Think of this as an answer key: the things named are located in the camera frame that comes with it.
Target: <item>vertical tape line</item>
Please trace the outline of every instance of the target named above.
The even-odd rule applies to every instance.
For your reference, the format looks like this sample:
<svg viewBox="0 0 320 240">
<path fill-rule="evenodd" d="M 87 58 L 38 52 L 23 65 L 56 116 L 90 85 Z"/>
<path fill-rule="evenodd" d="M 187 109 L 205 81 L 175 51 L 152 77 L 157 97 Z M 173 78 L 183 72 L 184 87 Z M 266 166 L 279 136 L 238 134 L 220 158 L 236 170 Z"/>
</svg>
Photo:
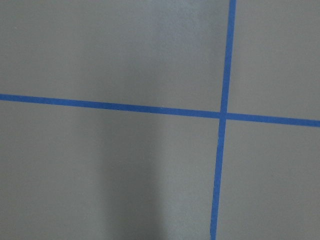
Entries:
<svg viewBox="0 0 320 240">
<path fill-rule="evenodd" d="M 227 123 L 227 110 L 228 110 L 228 99 L 229 99 L 231 63 L 232 63 L 232 49 L 233 49 L 233 41 L 234 41 L 235 16 L 236 16 L 236 0 L 230 0 L 229 13 L 228 13 L 228 27 L 227 27 L 226 45 L 225 45 L 218 143 L 217 143 L 216 160 L 215 160 L 213 200 L 212 200 L 212 209 L 211 209 L 211 226 L 210 226 L 211 240 L 216 240 L 216 237 L 217 237 L 218 210 L 219 210 L 220 186 L 221 186 L 221 176 L 222 176 L 222 164 L 223 164 L 223 157 L 224 157 L 226 123 Z"/>
</svg>

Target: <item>gray wall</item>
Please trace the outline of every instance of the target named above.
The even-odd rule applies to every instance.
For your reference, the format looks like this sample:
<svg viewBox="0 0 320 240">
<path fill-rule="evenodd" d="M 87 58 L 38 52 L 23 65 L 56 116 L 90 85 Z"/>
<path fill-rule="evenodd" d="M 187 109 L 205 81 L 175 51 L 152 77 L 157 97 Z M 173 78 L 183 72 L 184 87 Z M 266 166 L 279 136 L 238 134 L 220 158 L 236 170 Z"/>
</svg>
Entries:
<svg viewBox="0 0 320 240">
<path fill-rule="evenodd" d="M 2 1 L 0 94 L 219 112 L 228 2 Z M 320 120 L 319 12 L 238 0 L 229 112 Z M 0 239 L 210 239 L 218 125 L 0 101 Z M 318 239 L 319 142 L 228 120 L 217 239 Z"/>
</svg>

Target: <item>blue painter's tape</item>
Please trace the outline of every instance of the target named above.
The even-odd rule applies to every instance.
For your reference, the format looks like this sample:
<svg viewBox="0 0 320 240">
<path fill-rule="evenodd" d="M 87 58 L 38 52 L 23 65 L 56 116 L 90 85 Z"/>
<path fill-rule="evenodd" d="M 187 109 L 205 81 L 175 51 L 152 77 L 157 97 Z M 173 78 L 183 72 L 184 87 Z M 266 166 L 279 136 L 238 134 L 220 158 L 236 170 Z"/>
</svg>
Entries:
<svg viewBox="0 0 320 240">
<path fill-rule="evenodd" d="M 216 240 L 216 237 L 217 237 L 218 210 L 219 210 L 219 198 L 220 198 L 225 134 L 226 134 L 226 122 L 227 122 L 226 114 L 228 111 L 232 49 L 233 49 L 234 31 L 235 31 L 235 17 L 236 17 L 236 0 L 230 0 L 229 13 L 228 13 L 228 27 L 227 27 L 226 45 L 225 45 L 221 107 L 220 107 L 221 115 L 220 115 L 219 130 L 218 130 L 218 145 L 217 145 L 216 158 L 215 158 L 213 200 L 212 200 L 211 225 L 210 225 L 211 240 Z"/>
<path fill-rule="evenodd" d="M 249 121 L 270 124 L 285 124 L 295 126 L 320 127 L 320 120 L 277 117 L 277 116 L 261 116 L 240 113 L 227 113 L 226 118 L 229 120 Z"/>
<path fill-rule="evenodd" d="M 49 98 L 49 97 L 38 97 L 38 96 L 0 94 L 0 100 L 11 101 L 11 102 L 22 102 L 22 103 L 83 107 L 83 108 L 93 108 L 93 109 L 120 110 L 120 111 L 130 111 L 130 112 L 139 112 L 139 113 L 178 115 L 178 116 L 189 116 L 189 117 L 200 117 L 200 118 L 211 118 L 211 119 L 218 119 L 220 117 L 220 113 L 215 111 L 201 111 L 201 110 L 191 110 L 191 109 L 181 109 L 181 108 L 130 105 L 130 104 L 119 104 L 119 103 L 97 102 L 97 101 L 82 101 L 82 100 L 71 100 L 71 99 Z"/>
</svg>

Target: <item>horizontal tape line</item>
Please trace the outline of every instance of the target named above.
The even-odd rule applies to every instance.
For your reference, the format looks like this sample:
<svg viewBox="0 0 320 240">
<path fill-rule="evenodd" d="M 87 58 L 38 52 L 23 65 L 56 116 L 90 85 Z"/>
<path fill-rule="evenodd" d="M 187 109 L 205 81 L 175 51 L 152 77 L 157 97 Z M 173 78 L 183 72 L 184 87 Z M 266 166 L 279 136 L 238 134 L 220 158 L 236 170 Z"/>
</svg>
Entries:
<svg viewBox="0 0 320 240">
<path fill-rule="evenodd" d="M 290 118 L 290 117 L 262 116 L 262 115 L 250 115 L 250 114 L 228 112 L 226 114 L 226 118 L 228 120 L 237 120 L 237 121 L 320 127 L 320 120 L 310 120 L 310 119 L 300 119 L 300 118 Z"/>
<path fill-rule="evenodd" d="M 38 96 L 0 94 L 0 100 L 11 101 L 11 102 L 21 102 L 21 103 L 49 104 L 49 105 L 60 105 L 60 106 L 70 106 L 70 107 L 120 110 L 120 111 L 139 112 L 139 113 L 166 114 L 166 115 L 178 115 L 178 116 L 189 116 L 189 117 L 200 117 L 200 118 L 211 118 L 211 119 L 220 118 L 220 113 L 215 111 L 202 111 L 202 110 L 191 110 L 191 109 L 169 108 L 169 107 L 158 107 L 158 106 L 142 106 L 142 105 L 131 105 L 131 104 L 120 104 L 120 103 L 109 103 L 109 102 L 71 100 L 71 99 L 49 98 L 49 97 L 38 97 Z"/>
<path fill-rule="evenodd" d="M 11 94 L 0 94 L 0 100 L 10 101 L 10 102 L 21 102 L 21 103 L 49 104 L 49 105 L 69 106 L 69 107 L 119 110 L 119 111 L 129 111 L 129 112 L 139 112 L 139 113 L 166 114 L 166 115 L 189 116 L 189 117 L 210 118 L 210 119 L 219 119 L 220 116 L 225 116 L 227 120 L 271 123 L 271 124 L 285 124 L 285 125 L 296 125 L 296 126 L 307 126 L 307 127 L 320 127 L 320 120 L 250 115 L 250 114 L 242 114 L 242 113 L 228 112 L 228 113 L 221 114 L 220 112 L 216 112 L 216 111 L 202 111 L 202 110 L 191 110 L 191 109 L 181 109 L 181 108 L 142 106 L 142 105 L 71 100 L 71 99 L 49 98 L 49 97 L 38 97 L 38 96 L 22 96 L 22 95 L 11 95 Z"/>
</svg>

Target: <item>grid square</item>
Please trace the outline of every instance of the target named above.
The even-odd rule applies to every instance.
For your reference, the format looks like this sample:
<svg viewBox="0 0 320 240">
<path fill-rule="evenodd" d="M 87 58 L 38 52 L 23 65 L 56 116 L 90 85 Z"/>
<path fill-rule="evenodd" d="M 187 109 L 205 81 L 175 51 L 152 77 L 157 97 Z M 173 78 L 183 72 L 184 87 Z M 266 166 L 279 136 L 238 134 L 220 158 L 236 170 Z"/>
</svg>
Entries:
<svg viewBox="0 0 320 240">
<path fill-rule="evenodd" d="M 209 239 L 218 120 L 0 102 L 0 239 Z"/>
<path fill-rule="evenodd" d="M 237 3 L 229 112 L 320 120 L 320 1 Z"/>
<path fill-rule="evenodd" d="M 2 94 L 220 109 L 228 1 L 0 4 Z"/>
<path fill-rule="evenodd" d="M 228 121 L 217 239 L 317 239 L 319 141 L 319 128 Z"/>
</svg>

